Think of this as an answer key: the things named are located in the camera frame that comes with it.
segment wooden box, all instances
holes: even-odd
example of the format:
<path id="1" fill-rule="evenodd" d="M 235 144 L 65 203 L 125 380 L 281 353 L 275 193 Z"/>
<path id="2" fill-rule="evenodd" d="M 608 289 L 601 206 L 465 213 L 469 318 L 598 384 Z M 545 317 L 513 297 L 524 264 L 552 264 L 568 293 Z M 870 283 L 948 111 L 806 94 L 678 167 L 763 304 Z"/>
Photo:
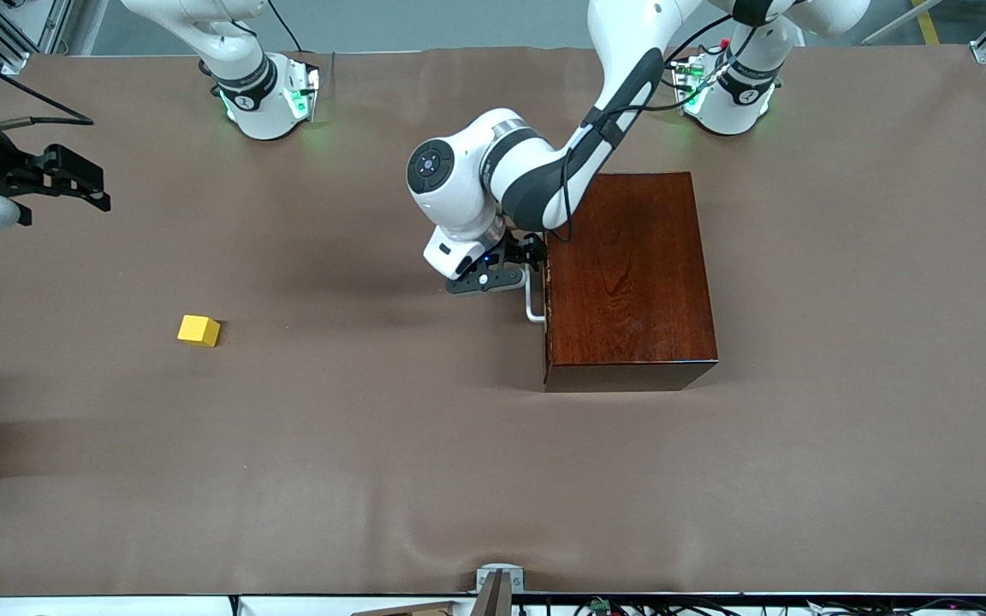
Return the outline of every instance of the wooden box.
<path id="1" fill-rule="evenodd" d="M 689 173 L 599 175 L 548 247 L 547 391 L 683 389 L 717 363 Z"/>

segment yellow block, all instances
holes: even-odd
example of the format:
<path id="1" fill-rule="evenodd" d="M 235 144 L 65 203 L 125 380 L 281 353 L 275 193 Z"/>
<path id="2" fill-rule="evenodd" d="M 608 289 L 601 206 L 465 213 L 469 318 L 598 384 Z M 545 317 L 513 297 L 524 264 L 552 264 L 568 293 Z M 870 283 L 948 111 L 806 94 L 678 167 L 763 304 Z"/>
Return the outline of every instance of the yellow block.
<path id="1" fill-rule="evenodd" d="M 219 340 L 219 322 L 208 317 L 185 315 L 181 330 L 177 331 L 177 340 L 193 347 L 214 348 Z"/>

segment brown tablecloth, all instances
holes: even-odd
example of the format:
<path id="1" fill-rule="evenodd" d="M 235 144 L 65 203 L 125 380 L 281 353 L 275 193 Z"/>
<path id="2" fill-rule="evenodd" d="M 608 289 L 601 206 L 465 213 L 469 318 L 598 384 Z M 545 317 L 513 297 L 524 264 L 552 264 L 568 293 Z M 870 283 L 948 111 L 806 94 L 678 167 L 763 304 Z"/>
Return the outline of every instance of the brown tablecloth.
<path id="1" fill-rule="evenodd" d="M 586 50 L 340 56 L 254 143 L 192 58 L 35 57 L 110 214 L 0 233 L 0 594 L 986 592 L 986 66 L 795 50 L 752 133 L 643 118 L 693 172 L 721 363 L 541 394 L 523 297 L 453 298 L 404 164 L 504 105 L 560 143 Z M 43 114 L 0 90 L 0 118 Z M 223 320 L 214 350 L 181 315 Z"/>

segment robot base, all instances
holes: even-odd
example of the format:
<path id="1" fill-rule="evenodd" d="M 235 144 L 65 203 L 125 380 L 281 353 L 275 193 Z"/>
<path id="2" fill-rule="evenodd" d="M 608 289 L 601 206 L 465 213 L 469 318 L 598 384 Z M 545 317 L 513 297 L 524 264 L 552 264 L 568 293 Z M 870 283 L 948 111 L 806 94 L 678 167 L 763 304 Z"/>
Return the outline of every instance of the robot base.
<path id="1" fill-rule="evenodd" d="M 712 56 L 692 56 L 680 62 L 672 70 L 673 83 L 677 86 L 687 86 L 690 89 L 698 87 L 704 78 L 704 67 L 713 66 Z M 680 113 L 690 116 L 698 124 L 717 135 L 740 135 L 747 132 L 760 116 L 767 113 L 771 94 L 775 93 L 772 85 L 766 93 L 759 95 L 755 90 L 748 91 L 755 98 L 752 101 L 737 103 L 731 94 L 715 83 L 703 90 L 695 100 L 680 108 Z M 676 97 L 685 97 L 684 92 L 676 91 Z"/>
<path id="2" fill-rule="evenodd" d="M 266 54 L 277 70 L 276 86 L 266 95 L 257 110 L 244 110 L 239 97 L 220 100 L 227 106 L 227 117 L 253 139 L 278 139 L 291 132 L 301 121 L 313 121 L 314 103 L 318 101 L 318 70 L 281 54 Z"/>

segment black cable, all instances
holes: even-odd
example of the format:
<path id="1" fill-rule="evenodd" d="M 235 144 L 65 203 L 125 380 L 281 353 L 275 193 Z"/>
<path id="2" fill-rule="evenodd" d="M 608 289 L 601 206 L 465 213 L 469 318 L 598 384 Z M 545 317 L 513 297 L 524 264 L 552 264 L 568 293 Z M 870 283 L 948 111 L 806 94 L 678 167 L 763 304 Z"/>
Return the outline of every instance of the black cable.
<path id="1" fill-rule="evenodd" d="M 713 613 L 705 612 L 703 609 L 697 608 L 693 605 L 679 605 L 680 611 L 686 611 L 697 613 L 699 616 L 715 616 Z"/>
<path id="2" fill-rule="evenodd" d="M 944 599 L 936 599 L 930 603 L 920 605 L 912 609 L 904 609 L 904 611 L 893 612 L 896 616 L 912 616 L 912 613 L 919 612 L 920 609 L 931 609 L 935 605 L 942 603 L 952 603 L 954 605 L 964 605 L 965 607 L 971 607 L 973 609 L 978 609 L 978 611 L 986 613 L 986 605 L 975 603 L 974 601 L 967 601 L 962 599 L 954 599 L 953 597 L 944 597 Z"/>
<path id="3" fill-rule="evenodd" d="M 89 117 L 82 115 L 81 113 L 77 112 L 77 110 L 72 110 L 71 108 L 69 108 L 69 106 L 65 104 L 52 101 L 51 98 L 45 97 L 44 94 L 39 93 L 36 90 L 33 90 L 30 86 L 25 86 L 24 83 L 20 83 L 19 81 L 15 80 L 15 78 L 0 73 L 0 79 L 2 81 L 9 83 L 9 85 L 16 87 L 16 89 L 19 89 L 22 92 L 30 95 L 30 97 L 37 98 L 39 101 L 43 101 L 51 106 L 54 106 L 54 108 L 61 110 L 63 113 L 68 113 L 71 116 L 73 116 L 73 117 L 27 117 L 27 118 L 22 118 L 22 124 L 16 124 L 17 121 L 0 122 L 0 124 L 8 124 L 8 122 L 14 122 L 15 125 L 9 126 L 9 128 L 16 128 L 16 126 L 24 126 L 27 124 L 75 124 L 81 126 L 93 126 L 93 120 L 90 120 Z"/>
<path id="4" fill-rule="evenodd" d="M 713 47 L 703 47 L 703 46 L 700 45 L 698 52 L 699 52 L 699 55 L 705 54 L 707 56 L 719 56 L 719 55 L 722 55 L 724 51 L 725 51 L 725 48 L 722 47 L 722 46 L 720 46 L 720 45 L 713 46 Z M 674 66 L 670 66 L 669 65 L 669 66 L 665 67 L 665 70 L 672 70 L 673 68 L 674 68 Z M 663 77 L 661 78 L 661 83 L 664 83 L 665 86 L 672 87 L 673 90 L 678 90 L 681 87 L 681 86 L 675 85 L 673 82 L 668 81 L 668 79 L 664 79 Z M 684 92 L 690 92 L 691 90 L 692 89 L 690 89 L 690 87 L 688 87 L 688 89 L 687 90 L 684 90 Z"/>
<path id="5" fill-rule="evenodd" d="M 688 45 L 695 42 L 695 39 L 699 38 L 699 36 L 704 35 L 706 32 L 713 30 L 713 28 L 719 27 L 719 25 L 728 22 L 728 20 L 731 19 L 733 19 L 732 15 L 717 17 L 716 20 L 713 20 L 712 22 L 705 24 L 704 27 L 701 28 L 701 30 L 695 32 L 695 34 L 693 35 L 690 35 L 687 40 L 684 40 L 684 42 L 682 42 L 680 46 L 676 47 L 675 51 L 670 52 L 670 54 L 668 54 L 668 59 L 664 60 L 665 68 L 667 68 L 668 65 L 672 63 L 674 59 L 676 59 L 676 56 L 678 56 L 683 50 L 685 50 Z"/>
<path id="6" fill-rule="evenodd" d="M 701 32 L 710 30 L 710 28 L 715 27 L 717 24 L 723 23 L 725 20 L 729 19 L 729 17 L 731 17 L 731 15 L 724 16 L 722 17 L 722 19 L 719 20 L 714 20 L 711 24 L 709 24 L 706 28 L 704 28 L 704 30 L 701 30 L 693 34 L 692 37 L 687 40 L 687 42 L 682 44 L 679 50 L 673 51 L 673 55 L 678 54 L 678 52 L 682 51 L 682 48 L 687 47 L 690 44 L 690 42 L 692 42 L 692 40 L 696 39 L 698 36 L 701 35 Z M 725 70 L 728 70 L 728 66 L 732 66 L 732 63 L 736 62 L 736 58 L 739 58 L 740 54 L 743 54 L 744 50 L 746 50 L 748 46 L 748 43 L 751 43 L 752 36 L 755 36 L 755 34 L 756 34 L 756 28 L 753 27 L 751 31 L 748 33 L 748 38 L 744 39 L 744 43 L 740 46 L 739 50 L 736 50 L 735 54 L 732 55 L 732 58 L 729 58 L 728 62 L 725 63 L 724 65 Z M 606 110 L 606 112 L 600 114 L 597 120 L 591 123 L 591 128 L 588 130 L 594 130 L 596 126 L 602 126 L 603 124 L 606 124 L 608 118 L 610 118 L 611 116 L 614 116 L 617 113 L 627 112 L 628 110 L 679 109 L 681 108 L 681 106 L 686 105 L 688 102 L 695 100 L 695 97 L 697 97 L 699 94 L 702 93 L 703 90 L 705 90 L 705 87 L 707 86 L 705 86 L 704 83 L 705 81 L 700 83 L 700 85 L 696 87 L 695 91 L 687 94 L 681 100 L 678 100 L 670 105 L 662 105 L 662 106 L 658 106 L 658 108 L 651 108 L 649 105 L 622 105 L 612 110 Z M 562 164 L 561 164 L 562 203 L 565 206 L 565 225 L 567 225 L 567 231 L 565 231 L 565 237 L 562 237 L 562 235 L 558 234 L 558 231 L 555 231 L 553 229 L 549 231 L 549 233 L 552 234 L 553 237 L 557 238 L 562 243 L 568 243 L 572 241 L 573 238 L 573 212 L 570 210 L 570 205 L 568 205 L 568 164 L 570 163 L 570 159 L 572 159 L 573 157 L 573 151 L 574 151 L 574 145 L 570 145 L 570 147 L 565 149 L 565 157 L 562 158 Z M 721 606 L 717 606 L 717 607 L 721 609 L 721 612 L 725 613 L 725 616 L 739 616 L 737 615 L 736 612 L 727 611 L 727 609 L 724 609 Z M 693 609 L 693 612 L 698 612 L 700 616 L 709 616 L 708 613 L 702 613 L 697 609 Z"/>
<path id="7" fill-rule="evenodd" d="M 676 60 L 676 57 L 678 57 L 681 54 L 681 52 L 687 48 L 688 45 L 695 42 L 695 39 L 699 38 L 699 36 L 704 35 L 706 32 L 713 30 L 713 28 L 719 27 L 719 25 L 731 19 L 733 19 L 732 15 L 717 17 L 716 20 L 705 25 L 705 27 L 700 28 L 700 30 L 695 32 L 695 34 L 690 35 L 687 40 L 684 40 L 684 42 L 682 42 L 680 46 L 676 47 L 675 51 L 670 52 L 670 54 L 668 54 L 668 59 L 664 60 L 664 70 L 669 70 L 670 65 L 672 65 L 672 62 L 674 62 L 674 60 Z M 665 80 L 664 77 L 661 77 L 661 83 L 664 83 L 664 85 L 668 87 L 676 86 L 674 83 Z"/>
<path id="8" fill-rule="evenodd" d="M 626 609 L 622 609 L 622 605 L 611 600 L 607 600 L 607 604 L 611 606 L 611 613 L 618 613 L 620 616 L 630 616 L 630 613 Z"/>
<path id="9" fill-rule="evenodd" d="M 821 604 L 821 607 L 832 607 L 834 609 L 842 609 L 842 612 L 822 613 L 823 616 L 827 616 L 829 615 L 829 613 L 837 613 L 838 616 L 874 616 L 874 615 L 885 614 L 884 611 L 879 611 L 879 609 L 854 607 L 854 605 L 847 605 L 845 603 L 839 603 L 838 601 L 825 601 L 824 603 Z"/>
<path id="10" fill-rule="evenodd" d="M 680 601 L 682 601 L 682 603 L 690 603 L 692 605 L 698 605 L 707 609 L 713 609 L 715 612 L 724 613 L 725 616 L 740 616 L 739 613 L 733 612 L 732 609 L 722 607 L 719 603 L 716 603 L 716 601 L 701 599 L 701 597 L 681 597 Z"/>
<path id="11" fill-rule="evenodd" d="M 284 27 L 284 30 L 288 32 L 288 36 L 290 36 L 291 42 L 294 43 L 294 50 L 298 52 L 302 52 L 302 54 L 306 54 L 306 50 L 304 50 L 304 48 L 302 48 L 302 45 L 299 44 L 299 40 L 294 37 L 294 32 L 291 32 L 291 28 L 288 27 L 287 22 L 284 20 L 284 17 L 281 17 L 281 12 L 276 10 L 276 4 L 273 4 L 273 0 L 269 0 L 269 8 L 273 10 L 273 15 L 276 15 L 276 19 L 279 22 L 281 22 L 281 25 Z"/>
<path id="12" fill-rule="evenodd" d="M 239 28 L 239 30 L 241 30 L 242 32 L 244 32 L 246 34 L 249 34 L 250 36 L 252 36 L 252 38 L 255 38 L 256 39 L 258 37 L 258 33 L 257 32 L 254 32 L 254 31 L 250 30 L 250 28 L 244 27 L 244 25 L 236 22 L 235 20 L 230 20 L 230 25 L 232 25 L 232 27 Z"/>

